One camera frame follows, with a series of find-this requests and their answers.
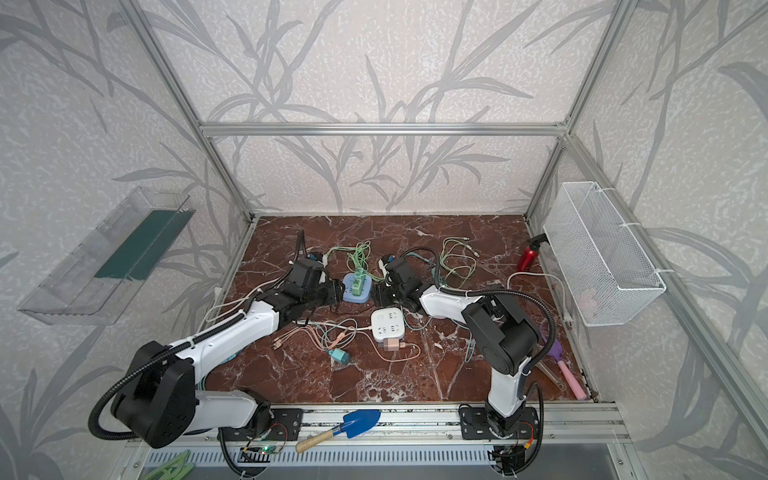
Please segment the white power strip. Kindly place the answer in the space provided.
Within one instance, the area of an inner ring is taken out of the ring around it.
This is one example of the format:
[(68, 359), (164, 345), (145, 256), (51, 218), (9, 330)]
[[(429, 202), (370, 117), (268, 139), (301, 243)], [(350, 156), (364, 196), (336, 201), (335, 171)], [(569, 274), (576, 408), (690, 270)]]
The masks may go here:
[(374, 310), (371, 314), (371, 332), (378, 343), (401, 340), (405, 335), (402, 310), (395, 307)]

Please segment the pink plug adapter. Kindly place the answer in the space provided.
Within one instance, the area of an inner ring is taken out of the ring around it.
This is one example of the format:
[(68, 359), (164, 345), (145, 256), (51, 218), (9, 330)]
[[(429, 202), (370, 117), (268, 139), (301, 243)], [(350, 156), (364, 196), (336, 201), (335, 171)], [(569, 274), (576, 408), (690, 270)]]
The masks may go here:
[(385, 351), (397, 352), (402, 348), (401, 340), (398, 338), (386, 338), (382, 342), (382, 347)]

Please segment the teal plug adapter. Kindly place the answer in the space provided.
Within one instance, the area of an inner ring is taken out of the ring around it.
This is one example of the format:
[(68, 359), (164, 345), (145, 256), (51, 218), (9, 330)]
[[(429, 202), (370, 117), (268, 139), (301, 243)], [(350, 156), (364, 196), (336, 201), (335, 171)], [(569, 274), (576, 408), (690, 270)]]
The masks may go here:
[(329, 351), (330, 358), (341, 365), (348, 365), (351, 360), (351, 356), (349, 353), (342, 349), (332, 349)]

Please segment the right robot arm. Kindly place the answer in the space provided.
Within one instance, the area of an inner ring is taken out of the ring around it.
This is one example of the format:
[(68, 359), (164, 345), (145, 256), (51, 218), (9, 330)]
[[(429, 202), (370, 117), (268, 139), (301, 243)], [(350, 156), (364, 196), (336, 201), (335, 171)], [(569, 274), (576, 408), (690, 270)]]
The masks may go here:
[(384, 260), (383, 270), (384, 280), (372, 290), (374, 303), (464, 324), (491, 366), (488, 417), (499, 430), (516, 422), (527, 400), (525, 382), (556, 340), (548, 306), (510, 289), (460, 291), (441, 286), (437, 279), (422, 279), (403, 256)]

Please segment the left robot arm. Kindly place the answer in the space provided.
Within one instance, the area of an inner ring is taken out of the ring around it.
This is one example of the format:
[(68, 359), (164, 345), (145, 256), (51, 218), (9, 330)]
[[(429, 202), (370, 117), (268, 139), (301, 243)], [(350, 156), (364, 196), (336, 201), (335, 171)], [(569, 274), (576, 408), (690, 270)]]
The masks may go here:
[(270, 404), (246, 391), (216, 392), (200, 383), (216, 367), (257, 340), (343, 300), (345, 286), (322, 262), (299, 258), (265, 289), (255, 289), (228, 316), (168, 345), (150, 341), (134, 355), (127, 373), (96, 401), (87, 426), (96, 438), (139, 438), (165, 447), (179, 437), (212, 429), (264, 432)]

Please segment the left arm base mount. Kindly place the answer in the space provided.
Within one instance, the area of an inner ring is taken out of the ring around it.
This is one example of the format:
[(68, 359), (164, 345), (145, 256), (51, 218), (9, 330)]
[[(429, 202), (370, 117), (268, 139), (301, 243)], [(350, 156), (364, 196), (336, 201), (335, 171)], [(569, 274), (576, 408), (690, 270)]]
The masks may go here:
[(301, 408), (277, 408), (257, 414), (257, 418), (243, 428), (224, 428), (225, 442), (267, 440), (277, 442), (297, 441), (302, 425), (304, 410)]

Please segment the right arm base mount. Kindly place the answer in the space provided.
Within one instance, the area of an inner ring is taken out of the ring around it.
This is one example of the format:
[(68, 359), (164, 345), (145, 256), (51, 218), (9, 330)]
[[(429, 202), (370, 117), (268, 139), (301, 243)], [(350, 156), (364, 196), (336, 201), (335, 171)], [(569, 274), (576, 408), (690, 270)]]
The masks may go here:
[(504, 417), (489, 405), (474, 407), (460, 404), (458, 408), (461, 436), (464, 440), (519, 440), (528, 442), (537, 438), (540, 430), (538, 412), (534, 407), (522, 406), (509, 417)]

